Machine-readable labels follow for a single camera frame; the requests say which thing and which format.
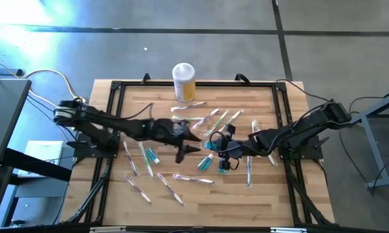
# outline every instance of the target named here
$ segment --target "butcher block table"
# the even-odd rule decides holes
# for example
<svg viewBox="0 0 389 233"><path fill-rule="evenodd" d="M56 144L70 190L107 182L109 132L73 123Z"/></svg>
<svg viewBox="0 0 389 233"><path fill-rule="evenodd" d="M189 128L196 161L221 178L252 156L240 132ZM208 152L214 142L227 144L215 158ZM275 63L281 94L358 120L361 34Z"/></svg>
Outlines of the butcher block table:
<svg viewBox="0 0 389 233"><path fill-rule="evenodd" d="M89 104L97 109L106 110L109 90L112 80L95 80ZM295 82L304 87L302 82ZM297 120L308 110L307 99L304 93L287 83L287 93L293 120ZM174 106L185 106L196 102L207 102L206 106L171 112ZM226 122L235 112L242 109L244 113L233 121L236 126L235 139L245 140L252 133L251 124L257 120L262 129L277 128L272 91L264 87L197 87L193 102L184 104L175 99L174 88L156 86L128 86L126 87L122 116L128 117L139 112L149 103L154 103L153 118L204 117L213 109L220 107L220 111L207 124L197 130L192 130L200 142L189 144L201 147L203 150L186 155L184 161L176 164L177 149L165 146L158 142L146 141L145 148L153 148L159 155L160 163L151 163L154 178L148 175L138 143L125 135L121 140L128 144L140 175L134 177L131 166L120 143L118 156L114 159L113 169L107 193L106 209L103 225L125 226L205 226L205 227L288 227L293 226L291 206L286 184L285 169L279 159L277 150L272 154L279 166L273 166L267 157L253 157L252 160L252 187L247 188L246 157L239 160L237 170L230 170L225 175L218 173L219 158L214 154L213 163L201 172L197 165L212 153L204 149L204 141L208 137L203 134L229 109L230 112L223 122ZM137 118L148 118L149 111L143 112ZM72 216L89 193L94 172L95 159L88 158L80 161L72 170L71 181L61 220ZM304 181L308 196L324 216L334 222L331 203L324 174L313 161L302 161ZM163 174L170 186L181 197L184 206L180 205L168 191L161 180L156 176ZM210 179L214 185L180 181L173 178L179 173L192 177ZM128 175L148 195L152 205L124 179ZM94 203L93 220L98 212L100 194ZM298 209L303 219L302 202L297 194Z"/></svg>

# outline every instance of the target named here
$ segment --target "gray floor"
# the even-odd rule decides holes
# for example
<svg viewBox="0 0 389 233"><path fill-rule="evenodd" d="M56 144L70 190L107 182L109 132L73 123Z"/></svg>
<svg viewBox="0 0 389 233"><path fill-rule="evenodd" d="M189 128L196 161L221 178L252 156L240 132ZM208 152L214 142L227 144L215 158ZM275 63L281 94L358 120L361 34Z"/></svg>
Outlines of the gray floor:
<svg viewBox="0 0 389 233"><path fill-rule="evenodd" d="M278 2L285 30L389 31L389 0ZM0 5L0 23L276 30L270 0L15 1L13 5ZM293 80L303 81L307 91L334 98L345 107L356 97L389 93L389 37L286 36L285 41ZM251 80L285 78L275 35L57 33L11 28L0 30L0 61L27 72L56 69L69 78L78 95L86 98L96 78L141 79L145 72L154 79L171 78L171 69L179 62L193 64L198 79L231 80L238 72ZM70 98L55 74L38 74L32 80L33 90L53 102ZM362 100L354 110L362 111L372 103L374 100ZM310 98L309 104L319 102ZM389 187L378 188L372 197L345 156L338 132L329 130L322 135L331 137L323 150L337 223L389 230ZM372 180L378 171L362 131L346 129L342 136L361 171ZM355 137L360 143L352 140ZM64 136L26 104L10 147L23 151L27 140L35 139L63 140ZM55 213L60 199L46 203L46 209ZM29 206L36 209L38 204ZM52 214L43 214L44 209L37 210L36 216L25 218L35 223L54 219Z"/></svg>

